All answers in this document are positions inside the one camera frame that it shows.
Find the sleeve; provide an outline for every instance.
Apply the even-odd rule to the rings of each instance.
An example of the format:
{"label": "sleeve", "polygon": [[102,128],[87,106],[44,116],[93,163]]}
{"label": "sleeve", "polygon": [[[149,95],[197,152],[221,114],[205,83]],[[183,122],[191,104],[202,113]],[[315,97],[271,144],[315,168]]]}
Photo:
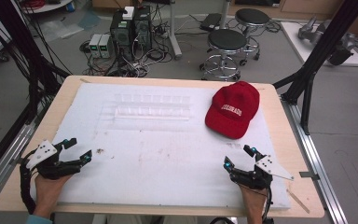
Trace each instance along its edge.
{"label": "sleeve", "polygon": [[25,224],[52,224],[52,223],[53,223],[52,221],[46,218],[29,215],[27,222]]}

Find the black stool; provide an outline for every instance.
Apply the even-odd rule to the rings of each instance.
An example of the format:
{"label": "black stool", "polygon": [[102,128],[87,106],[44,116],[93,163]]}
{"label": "black stool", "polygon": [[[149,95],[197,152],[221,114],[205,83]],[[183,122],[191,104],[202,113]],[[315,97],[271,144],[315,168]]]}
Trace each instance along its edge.
{"label": "black stool", "polygon": [[245,65],[247,63],[247,56],[249,52],[253,52],[256,50],[257,53],[254,56],[254,59],[258,60],[258,58],[260,57],[260,45],[249,34],[254,28],[257,29],[260,27],[264,27],[269,22],[269,16],[257,9],[243,8],[235,13],[235,20],[239,24],[245,26],[245,29],[242,31],[242,33],[246,37],[246,47],[244,50],[244,52],[246,52],[246,55],[243,60],[240,60],[240,65]]}
{"label": "black stool", "polygon": [[206,75],[223,78],[225,81],[229,77],[240,79],[238,64],[229,56],[242,52],[246,43],[246,37],[239,32],[227,29],[212,31],[208,35],[208,52],[216,50],[220,54],[212,55],[200,65],[200,70],[205,70],[202,80],[206,80]]}

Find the wooden table frame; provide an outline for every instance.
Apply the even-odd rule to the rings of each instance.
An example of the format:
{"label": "wooden table frame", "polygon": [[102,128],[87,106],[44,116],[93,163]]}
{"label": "wooden table frame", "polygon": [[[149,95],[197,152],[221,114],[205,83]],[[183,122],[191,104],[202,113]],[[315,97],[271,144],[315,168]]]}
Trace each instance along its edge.
{"label": "wooden table frame", "polygon": [[[73,102],[82,83],[111,83],[119,85],[194,87],[219,90],[228,82],[197,81],[179,79],[154,79],[131,77],[68,77],[46,116],[34,133],[24,153],[37,148],[43,139],[51,141],[57,132],[68,108]],[[302,178],[299,172],[308,171],[301,155],[295,135],[283,111],[281,101],[270,84],[252,83],[260,92],[260,106],[263,109],[269,134],[280,163],[295,177],[295,181],[285,180],[290,209],[270,210],[269,217],[322,217],[324,209],[319,195],[310,178]],[[19,165],[10,175],[0,193],[0,211],[26,211],[20,196]],[[56,212],[95,213],[95,214],[138,214],[138,215],[177,215],[177,216],[213,216],[244,217],[244,209],[184,206],[151,206],[95,203],[60,203]]]}

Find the cap brim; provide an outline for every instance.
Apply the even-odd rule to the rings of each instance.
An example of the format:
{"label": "cap brim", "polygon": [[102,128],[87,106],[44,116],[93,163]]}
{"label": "cap brim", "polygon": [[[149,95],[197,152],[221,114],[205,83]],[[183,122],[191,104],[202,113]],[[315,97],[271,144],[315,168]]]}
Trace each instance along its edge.
{"label": "cap brim", "polygon": [[212,105],[205,116],[205,124],[210,129],[232,139],[239,139],[245,135],[251,119],[248,120],[229,119]]}

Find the human hand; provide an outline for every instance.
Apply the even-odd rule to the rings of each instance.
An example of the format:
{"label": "human hand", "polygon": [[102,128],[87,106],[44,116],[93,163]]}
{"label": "human hand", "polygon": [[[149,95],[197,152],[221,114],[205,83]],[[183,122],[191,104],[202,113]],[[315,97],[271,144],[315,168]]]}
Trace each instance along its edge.
{"label": "human hand", "polygon": [[66,175],[56,180],[46,179],[42,175],[36,177],[34,180],[36,184],[36,208],[33,215],[50,218],[62,187],[69,178],[71,178],[71,175]]}
{"label": "human hand", "polygon": [[249,189],[244,185],[239,186],[246,208],[248,224],[261,224],[263,222],[263,208],[268,196],[267,189]]}

